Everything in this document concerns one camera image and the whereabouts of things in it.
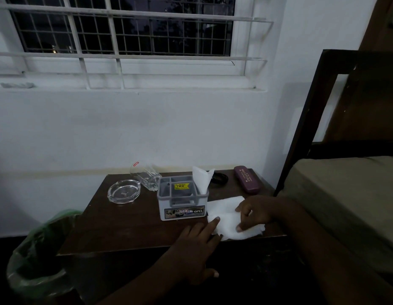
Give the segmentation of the person's right hand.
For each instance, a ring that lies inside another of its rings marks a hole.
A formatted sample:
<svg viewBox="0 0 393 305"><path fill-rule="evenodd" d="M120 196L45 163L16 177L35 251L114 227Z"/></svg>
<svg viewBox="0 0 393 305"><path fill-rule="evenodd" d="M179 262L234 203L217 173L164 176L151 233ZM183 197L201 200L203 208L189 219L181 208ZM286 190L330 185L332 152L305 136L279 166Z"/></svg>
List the person's right hand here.
<svg viewBox="0 0 393 305"><path fill-rule="evenodd" d="M282 204L270 196L250 196L235 209L236 212L249 210L249 229L257 225L265 225L277 219Z"/></svg>

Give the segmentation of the person's left hand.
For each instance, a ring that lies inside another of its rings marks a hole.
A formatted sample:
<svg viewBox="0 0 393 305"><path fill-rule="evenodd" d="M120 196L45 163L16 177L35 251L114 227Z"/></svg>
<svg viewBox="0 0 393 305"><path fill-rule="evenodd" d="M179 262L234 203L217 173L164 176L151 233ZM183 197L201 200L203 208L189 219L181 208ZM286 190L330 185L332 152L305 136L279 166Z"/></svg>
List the person's left hand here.
<svg viewBox="0 0 393 305"><path fill-rule="evenodd" d="M206 267L208 258L215 251L222 235L212 233L220 221L219 217L207 225L198 223L186 227L174 244L162 255L160 259L173 261L184 273L184 279L192 285L199 285L207 279L202 279L202 272Z"/></svg>

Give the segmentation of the white tissue paper sheet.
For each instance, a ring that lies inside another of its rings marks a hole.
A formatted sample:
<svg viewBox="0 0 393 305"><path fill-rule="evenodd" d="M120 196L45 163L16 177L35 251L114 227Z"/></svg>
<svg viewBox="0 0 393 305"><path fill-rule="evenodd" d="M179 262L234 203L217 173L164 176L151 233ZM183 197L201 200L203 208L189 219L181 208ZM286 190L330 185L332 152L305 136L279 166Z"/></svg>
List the white tissue paper sheet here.
<svg viewBox="0 0 393 305"><path fill-rule="evenodd" d="M213 234L222 235L222 241L245 240L262 235L265 231L265 225L256 225L242 232L236 230L236 227L240 224L241 215L240 212L236 212L235 209L243 200L243 196L236 196L207 202L207 220L211 222L216 217L220 218Z"/></svg>

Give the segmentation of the person's left forearm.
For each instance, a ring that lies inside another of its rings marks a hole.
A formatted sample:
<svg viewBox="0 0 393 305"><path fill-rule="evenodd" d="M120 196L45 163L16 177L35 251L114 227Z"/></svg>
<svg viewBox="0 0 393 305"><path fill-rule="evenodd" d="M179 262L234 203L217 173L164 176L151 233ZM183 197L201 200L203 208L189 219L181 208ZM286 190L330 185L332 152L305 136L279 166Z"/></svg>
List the person's left forearm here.
<svg viewBox="0 0 393 305"><path fill-rule="evenodd" d="M96 305L151 305L184 279L173 261L158 260L152 267Z"/></svg>

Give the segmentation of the person's right forearm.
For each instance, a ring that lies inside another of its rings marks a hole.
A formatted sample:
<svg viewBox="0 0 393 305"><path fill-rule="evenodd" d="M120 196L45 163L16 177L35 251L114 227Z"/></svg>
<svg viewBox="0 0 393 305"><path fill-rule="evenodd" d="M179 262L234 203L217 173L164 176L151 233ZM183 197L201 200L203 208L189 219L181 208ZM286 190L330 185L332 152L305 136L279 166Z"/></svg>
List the person's right forearm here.
<svg viewBox="0 0 393 305"><path fill-rule="evenodd" d="M393 287L293 200L275 198L282 224L329 305L393 305Z"/></svg>

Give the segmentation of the maroon spectacle case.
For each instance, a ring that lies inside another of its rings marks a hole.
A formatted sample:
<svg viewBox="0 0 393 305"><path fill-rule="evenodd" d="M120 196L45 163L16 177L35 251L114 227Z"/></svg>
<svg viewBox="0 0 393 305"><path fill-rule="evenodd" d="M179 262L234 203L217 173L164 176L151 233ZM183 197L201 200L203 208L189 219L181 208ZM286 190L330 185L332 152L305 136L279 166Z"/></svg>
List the maroon spectacle case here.
<svg viewBox="0 0 393 305"><path fill-rule="evenodd" d="M233 172L242 190L246 194L257 195L264 189L261 180L251 169L247 168L246 166L235 166Z"/></svg>

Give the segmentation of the folded white napkin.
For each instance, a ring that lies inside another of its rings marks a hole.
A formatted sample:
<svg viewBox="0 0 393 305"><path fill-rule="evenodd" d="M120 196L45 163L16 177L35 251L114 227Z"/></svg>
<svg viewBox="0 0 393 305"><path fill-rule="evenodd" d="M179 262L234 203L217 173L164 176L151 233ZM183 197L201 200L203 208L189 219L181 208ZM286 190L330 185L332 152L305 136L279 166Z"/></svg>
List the folded white napkin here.
<svg viewBox="0 0 393 305"><path fill-rule="evenodd" d="M199 194L201 195L207 194L208 187L212 180L214 172L215 169L211 169L210 171L205 171L196 166L192 167L193 181L199 191Z"/></svg>

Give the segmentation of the grey plastic organizer box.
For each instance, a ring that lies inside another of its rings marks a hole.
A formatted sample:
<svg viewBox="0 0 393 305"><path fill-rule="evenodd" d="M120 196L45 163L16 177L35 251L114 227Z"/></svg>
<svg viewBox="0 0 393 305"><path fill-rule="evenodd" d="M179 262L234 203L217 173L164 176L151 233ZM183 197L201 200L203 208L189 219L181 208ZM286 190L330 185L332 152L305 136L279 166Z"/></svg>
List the grey plastic organizer box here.
<svg viewBox="0 0 393 305"><path fill-rule="evenodd" d="M192 175L162 177L158 181L157 199L162 221L206 216L209 191L201 194Z"/></svg>

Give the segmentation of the dark wooden table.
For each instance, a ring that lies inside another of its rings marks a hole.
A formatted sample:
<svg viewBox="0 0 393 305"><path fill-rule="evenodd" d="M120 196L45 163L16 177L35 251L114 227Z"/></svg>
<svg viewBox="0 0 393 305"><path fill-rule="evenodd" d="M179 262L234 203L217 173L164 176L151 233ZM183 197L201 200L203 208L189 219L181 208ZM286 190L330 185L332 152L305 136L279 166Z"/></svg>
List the dark wooden table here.
<svg viewBox="0 0 393 305"><path fill-rule="evenodd" d="M134 202L118 205L108 189L128 174L108 174L93 195L58 256L169 247L187 226L207 224L207 217L162 221L157 193L141 188Z"/></svg>

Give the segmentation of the clear drinking glass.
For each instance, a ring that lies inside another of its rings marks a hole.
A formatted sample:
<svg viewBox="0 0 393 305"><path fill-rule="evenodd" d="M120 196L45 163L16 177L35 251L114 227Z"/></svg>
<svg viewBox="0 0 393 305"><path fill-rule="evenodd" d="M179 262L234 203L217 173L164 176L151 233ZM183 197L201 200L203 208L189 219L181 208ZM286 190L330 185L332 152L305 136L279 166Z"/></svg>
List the clear drinking glass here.
<svg viewBox="0 0 393 305"><path fill-rule="evenodd" d="M135 161L130 167L130 175L149 191L157 191L162 178L153 165L146 161Z"/></svg>

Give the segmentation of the clear glass ashtray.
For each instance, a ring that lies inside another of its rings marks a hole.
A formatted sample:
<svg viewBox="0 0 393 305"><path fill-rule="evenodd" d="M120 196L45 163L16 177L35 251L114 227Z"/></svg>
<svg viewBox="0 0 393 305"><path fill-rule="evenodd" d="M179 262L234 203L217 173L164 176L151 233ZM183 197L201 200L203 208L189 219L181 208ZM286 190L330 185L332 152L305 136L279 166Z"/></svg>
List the clear glass ashtray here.
<svg viewBox="0 0 393 305"><path fill-rule="evenodd" d="M141 184L137 180L120 180L110 186L107 198L115 204L127 204L134 202L140 195Z"/></svg>

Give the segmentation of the trash bin with green liner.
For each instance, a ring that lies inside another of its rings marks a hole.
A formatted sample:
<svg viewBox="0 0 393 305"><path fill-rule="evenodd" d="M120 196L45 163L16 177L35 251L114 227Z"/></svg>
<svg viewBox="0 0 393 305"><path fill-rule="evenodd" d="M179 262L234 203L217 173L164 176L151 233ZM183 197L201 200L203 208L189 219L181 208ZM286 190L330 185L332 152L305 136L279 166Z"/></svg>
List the trash bin with green liner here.
<svg viewBox="0 0 393 305"><path fill-rule="evenodd" d="M31 230L13 251L6 268L11 290L27 305L55 305L75 290L57 254L81 211L61 211Z"/></svg>

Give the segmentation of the white framed window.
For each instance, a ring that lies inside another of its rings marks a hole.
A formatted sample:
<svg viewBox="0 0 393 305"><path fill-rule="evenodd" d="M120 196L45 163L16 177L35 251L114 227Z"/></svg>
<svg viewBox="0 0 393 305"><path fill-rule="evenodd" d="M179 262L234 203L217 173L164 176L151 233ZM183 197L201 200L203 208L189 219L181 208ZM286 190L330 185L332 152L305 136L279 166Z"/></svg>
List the white framed window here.
<svg viewBox="0 0 393 305"><path fill-rule="evenodd" d="M0 0L4 4L247 16L254 0ZM0 56L0 75L25 72L123 75L242 76L252 23L206 19L107 16L0 10L0 51L47 54L214 57L214 60Z"/></svg>

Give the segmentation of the white metal window grille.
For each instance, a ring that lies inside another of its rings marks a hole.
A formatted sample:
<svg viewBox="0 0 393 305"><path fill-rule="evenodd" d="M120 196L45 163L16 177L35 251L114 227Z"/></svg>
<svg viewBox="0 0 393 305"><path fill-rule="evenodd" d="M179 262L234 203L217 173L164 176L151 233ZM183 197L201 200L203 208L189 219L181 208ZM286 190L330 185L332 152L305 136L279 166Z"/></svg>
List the white metal window grille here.
<svg viewBox="0 0 393 305"><path fill-rule="evenodd" d="M278 0L0 0L0 85L255 88Z"/></svg>

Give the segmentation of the dark wooden bed frame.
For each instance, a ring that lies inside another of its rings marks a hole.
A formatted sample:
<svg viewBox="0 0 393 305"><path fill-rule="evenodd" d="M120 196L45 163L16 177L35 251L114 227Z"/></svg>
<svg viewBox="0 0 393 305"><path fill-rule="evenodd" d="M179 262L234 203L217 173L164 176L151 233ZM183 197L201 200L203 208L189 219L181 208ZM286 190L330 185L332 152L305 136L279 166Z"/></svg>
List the dark wooden bed frame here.
<svg viewBox="0 0 393 305"><path fill-rule="evenodd" d="M301 159L393 156L393 140L314 142L340 74L352 74L356 81L393 80L393 52L323 50L274 196L283 189L291 168Z"/></svg>

